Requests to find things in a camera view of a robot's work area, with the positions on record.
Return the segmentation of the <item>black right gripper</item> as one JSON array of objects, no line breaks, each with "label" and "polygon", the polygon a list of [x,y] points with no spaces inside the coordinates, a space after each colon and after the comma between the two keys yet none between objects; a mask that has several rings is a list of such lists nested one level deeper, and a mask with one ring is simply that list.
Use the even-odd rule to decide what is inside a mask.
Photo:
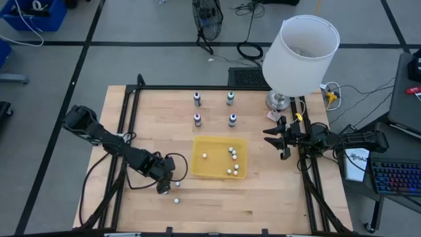
[{"label": "black right gripper", "polygon": [[301,129],[299,121],[287,123],[285,116],[280,117],[280,121],[277,127],[263,130],[265,134],[277,135],[281,134],[281,138],[269,138],[265,137],[264,140],[273,145],[276,149],[281,149],[280,155],[281,160],[286,160],[291,156],[291,151],[288,145],[293,147],[299,144],[301,138]]}]

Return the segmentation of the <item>yellow translucent plastic bin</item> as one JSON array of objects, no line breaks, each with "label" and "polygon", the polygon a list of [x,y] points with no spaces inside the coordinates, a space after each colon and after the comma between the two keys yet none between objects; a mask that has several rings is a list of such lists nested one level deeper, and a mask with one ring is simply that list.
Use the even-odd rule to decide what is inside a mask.
[{"label": "yellow translucent plastic bin", "polygon": [[[229,147],[236,150],[237,159],[232,159]],[[247,176],[247,140],[223,136],[196,136],[193,140],[193,154],[191,156],[191,173],[197,176],[221,179],[242,179]]]}]

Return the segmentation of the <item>black floor vent grate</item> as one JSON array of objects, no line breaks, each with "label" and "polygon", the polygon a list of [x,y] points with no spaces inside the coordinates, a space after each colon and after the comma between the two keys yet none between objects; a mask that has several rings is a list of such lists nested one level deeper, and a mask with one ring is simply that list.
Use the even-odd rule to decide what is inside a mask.
[{"label": "black floor vent grate", "polygon": [[230,67],[228,69],[228,85],[268,87],[262,70],[257,67]]}]

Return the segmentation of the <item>yellow power plug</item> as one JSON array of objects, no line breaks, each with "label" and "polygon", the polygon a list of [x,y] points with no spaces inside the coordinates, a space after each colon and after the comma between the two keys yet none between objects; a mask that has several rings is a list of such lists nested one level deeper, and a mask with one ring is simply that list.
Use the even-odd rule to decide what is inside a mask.
[{"label": "yellow power plug", "polygon": [[332,103],[338,99],[338,93],[336,92],[326,92],[326,98],[328,99],[328,106],[326,107],[327,109],[330,108],[330,106],[332,105]]}]

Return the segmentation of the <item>white shade table lamp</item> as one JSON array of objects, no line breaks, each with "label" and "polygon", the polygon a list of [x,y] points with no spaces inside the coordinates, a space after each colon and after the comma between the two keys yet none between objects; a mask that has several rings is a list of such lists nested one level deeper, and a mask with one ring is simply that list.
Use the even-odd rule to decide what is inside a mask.
[{"label": "white shade table lamp", "polygon": [[339,32],[323,18],[304,14],[284,20],[262,64],[269,110],[283,111],[292,97],[317,89],[339,44]]}]

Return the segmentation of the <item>white printed paper sheet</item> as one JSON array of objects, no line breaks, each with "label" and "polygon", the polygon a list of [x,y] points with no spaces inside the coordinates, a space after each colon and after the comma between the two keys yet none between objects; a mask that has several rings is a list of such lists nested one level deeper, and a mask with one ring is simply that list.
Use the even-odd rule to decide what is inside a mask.
[{"label": "white printed paper sheet", "polygon": [[363,148],[346,149],[344,155],[345,179],[363,182],[370,152]]}]

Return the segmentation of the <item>rgb backlit keyboard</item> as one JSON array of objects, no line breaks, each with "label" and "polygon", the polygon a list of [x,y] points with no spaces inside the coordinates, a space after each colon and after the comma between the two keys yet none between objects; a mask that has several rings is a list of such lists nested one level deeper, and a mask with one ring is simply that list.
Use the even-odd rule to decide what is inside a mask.
[{"label": "rgb backlit keyboard", "polygon": [[383,132],[389,148],[371,151],[367,168],[377,194],[421,197],[421,136],[413,136],[384,123],[362,129]]}]

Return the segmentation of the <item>black rolling laptop stand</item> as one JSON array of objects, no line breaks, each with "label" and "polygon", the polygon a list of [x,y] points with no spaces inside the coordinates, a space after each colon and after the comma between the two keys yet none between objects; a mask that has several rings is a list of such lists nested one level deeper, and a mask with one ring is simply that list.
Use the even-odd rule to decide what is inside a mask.
[{"label": "black rolling laptop stand", "polygon": [[[421,165],[421,138],[417,138],[409,134],[409,131],[401,130],[400,127],[389,122],[387,115],[382,115],[375,121],[366,125],[363,129],[369,130],[371,128],[377,128],[384,132],[389,142],[389,149],[385,153],[371,153],[370,155],[372,157],[396,159],[400,162],[410,161],[417,165]],[[367,174],[364,175],[363,182],[345,179],[343,184],[345,188],[375,201],[372,219],[369,222],[364,223],[365,232],[374,233],[379,229],[385,199],[390,199],[399,205],[421,214],[421,196],[414,197],[414,200],[420,205],[398,195],[381,196],[374,191],[372,180]]]}]

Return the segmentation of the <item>black side desk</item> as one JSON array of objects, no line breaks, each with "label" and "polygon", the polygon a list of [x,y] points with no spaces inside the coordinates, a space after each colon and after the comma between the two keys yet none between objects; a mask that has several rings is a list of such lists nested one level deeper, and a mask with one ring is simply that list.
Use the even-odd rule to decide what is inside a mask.
[{"label": "black side desk", "polygon": [[414,94],[406,94],[409,88],[421,87],[421,82],[409,79],[408,64],[412,58],[410,53],[402,53],[399,57],[387,117],[390,123],[421,135],[421,100]]}]

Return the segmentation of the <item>black floor fan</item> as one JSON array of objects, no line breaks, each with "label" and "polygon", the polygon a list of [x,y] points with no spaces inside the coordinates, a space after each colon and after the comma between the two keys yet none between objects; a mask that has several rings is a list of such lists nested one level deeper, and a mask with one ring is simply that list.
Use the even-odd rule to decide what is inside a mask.
[{"label": "black floor fan", "polygon": [[210,53],[214,41],[222,29],[224,15],[219,0],[192,0],[193,19],[197,28],[196,45]]}]

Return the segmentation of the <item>black desk device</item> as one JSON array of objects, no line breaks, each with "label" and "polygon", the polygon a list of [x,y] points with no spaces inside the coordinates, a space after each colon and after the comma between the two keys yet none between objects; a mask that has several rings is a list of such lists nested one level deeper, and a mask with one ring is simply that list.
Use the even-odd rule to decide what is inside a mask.
[{"label": "black desk device", "polygon": [[412,54],[412,60],[408,63],[409,79],[421,83],[421,49]]}]

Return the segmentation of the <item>black rolling cart base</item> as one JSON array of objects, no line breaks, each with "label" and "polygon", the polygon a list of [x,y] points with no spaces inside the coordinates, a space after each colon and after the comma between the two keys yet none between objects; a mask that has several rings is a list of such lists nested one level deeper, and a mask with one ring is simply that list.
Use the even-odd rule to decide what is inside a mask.
[{"label": "black rolling cart base", "polygon": [[7,101],[0,101],[0,128],[4,125],[6,120],[13,115],[11,103]]}]

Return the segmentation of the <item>grey metal floor bar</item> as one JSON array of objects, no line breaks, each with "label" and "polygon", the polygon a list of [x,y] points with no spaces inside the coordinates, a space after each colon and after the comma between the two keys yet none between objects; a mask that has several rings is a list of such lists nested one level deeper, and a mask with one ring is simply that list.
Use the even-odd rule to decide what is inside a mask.
[{"label": "grey metal floor bar", "polygon": [[28,84],[29,79],[23,74],[8,74],[0,73],[0,82],[16,82],[22,84]]}]

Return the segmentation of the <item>blue plastic storage bin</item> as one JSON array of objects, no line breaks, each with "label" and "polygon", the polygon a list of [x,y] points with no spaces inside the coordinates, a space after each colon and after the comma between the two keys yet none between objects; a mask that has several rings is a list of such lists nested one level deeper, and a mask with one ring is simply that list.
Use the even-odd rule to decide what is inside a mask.
[{"label": "blue plastic storage bin", "polygon": [[63,0],[7,0],[0,18],[17,31],[56,32],[67,13]]}]

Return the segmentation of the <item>blue plastic crate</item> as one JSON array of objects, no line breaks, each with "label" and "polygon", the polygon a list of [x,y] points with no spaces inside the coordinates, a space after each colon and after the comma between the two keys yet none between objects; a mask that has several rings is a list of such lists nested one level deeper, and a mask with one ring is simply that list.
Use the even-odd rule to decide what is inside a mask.
[{"label": "blue plastic crate", "polygon": [[0,39],[0,68],[3,66],[8,56],[11,54],[11,47],[8,43]]}]

